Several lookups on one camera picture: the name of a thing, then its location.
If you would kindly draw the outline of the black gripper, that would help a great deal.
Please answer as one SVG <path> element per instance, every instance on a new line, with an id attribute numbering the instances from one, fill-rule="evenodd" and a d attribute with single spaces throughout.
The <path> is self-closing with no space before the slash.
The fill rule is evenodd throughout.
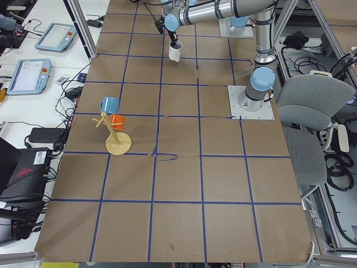
<path id="1" fill-rule="evenodd" d="M 169 35 L 169 37 L 171 39 L 170 45 L 171 46 L 176 46 L 176 44 L 178 44 L 177 43 L 178 42 L 178 36 L 177 36 L 176 32 L 175 31 L 172 32 L 172 31 L 169 31 L 169 30 L 167 30 L 167 32 L 168 32 L 168 35 Z"/>

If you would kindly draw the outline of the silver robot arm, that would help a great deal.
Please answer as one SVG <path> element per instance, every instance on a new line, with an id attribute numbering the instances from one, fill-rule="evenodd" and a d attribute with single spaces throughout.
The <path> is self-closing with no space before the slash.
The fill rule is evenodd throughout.
<path id="1" fill-rule="evenodd" d="M 230 17 L 229 20 L 229 27 L 232 29 L 239 29 L 239 28 L 244 28 L 247 23 L 248 23 L 249 17 L 244 16 L 244 17 Z"/>
<path id="2" fill-rule="evenodd" d="M 161 33 L 167 31 L 173 49 L 182 46 L 176 34 L 181 26 L 218 20 L 221 37 L 240 40 L 238 44 L 246 45 L 247 36 L 243 32 L 248 27 L 249 17 L 253 16 L 255 30 L 250 38 L 255 37 L 254 63 L 271 67 L 276 61 L 274 20 L 277 4 L 277 1 L 161 1 L 162 16 L 156 27 Z"/>

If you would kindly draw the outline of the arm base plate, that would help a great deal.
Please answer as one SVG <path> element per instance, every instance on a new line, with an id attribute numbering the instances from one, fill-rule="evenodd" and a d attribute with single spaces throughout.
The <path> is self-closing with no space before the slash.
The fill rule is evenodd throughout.
<path id="1" fill-rule="evenodd" d="M 229 27 L 229 20 L 230 17 L 219 20 L 221 37 L 239 38 L 239 39 L 252 39 L 254 37 L 252 26 L 249 26 L 248 23 L 244 28 L 239 28 L 234 30 Z"/>
<path id="2" fill-rule="evenodd" d="M 271 99 L 251 100 L 245 94 L 246 86 L 228 86 L 230 112 L 233 119 L 274 120 Z"/>

